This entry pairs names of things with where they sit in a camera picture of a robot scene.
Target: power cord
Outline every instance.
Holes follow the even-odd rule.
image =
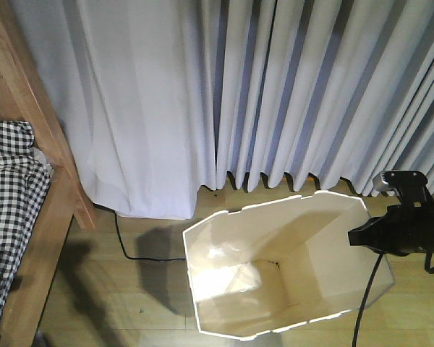
[[[373,271],[371,272],[370,279],[368,280],[367,288],[365,289],[365,292],[363,293],[362,303],[360,304],[359,313],[357,315],[357,320],[355,321],[354,337],[352,338],[352,347],[357,346],[357,339],[359,336],[360,322],[362,321],[363,311],[365,310],[365,305],[367,303],[368,294],[370,294],[371,285],[373,284],[373,280],[375,279],[376,272],[378,271],[379,264],[381,263],[383,256],[384,256],[384,253],[379,254],[379,256],[376,260],[376,263],[375,263],[375,267],[373,268]]]
[[[176,260],[186,260],[187,258],[167,258],[167,259],[161,259],[161,258],[149,258],[149,257],[130,257],[127,252],[125,251],[125,246],[124,246],[124,242],[122,241],[122,237],[121,237],[121,232],[119,230],[119,222],[117,220],[117,214],[114,213],[114,220],[116,222],[116,232],[117,232],[117,237],[119,239],[119,243],[121,244],[121,248],[122,248],[122,253],[124,253],[124,256],[128,259],[128,260],[148,260],[151,262],[173,262]]]

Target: open box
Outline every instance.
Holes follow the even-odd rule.
[[[358,309],[377,255],[347,231],[369,215],[358,197],[318,191],[221,211],[183,233],[200,332],[239,340]],[[367,304],[394,283],[383,259]]]

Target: black clamp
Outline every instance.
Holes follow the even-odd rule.
[[[419,171],[384,171],[373,180],[379,192],[394,191],[400,205],[388,206],[382,217],[349,231],[351,246],[365,246],[377,253],[400,257],[425,253],[425,269],[434,273],[434,199],[426,188],[427,178]]]

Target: checkered blanket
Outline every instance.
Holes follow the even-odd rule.
[[[29,123],[0,121],[0,319],[50,184]]]

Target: wooden bed frame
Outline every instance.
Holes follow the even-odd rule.
[[[29,121],[36,145],[55,169],[17,273],[19,288],[10,293],[0,324],[0,346],[24,347],[32,344],[72,216],[81,228],[94,228],[95,209],[5,0],[0,0],[0,119]]]

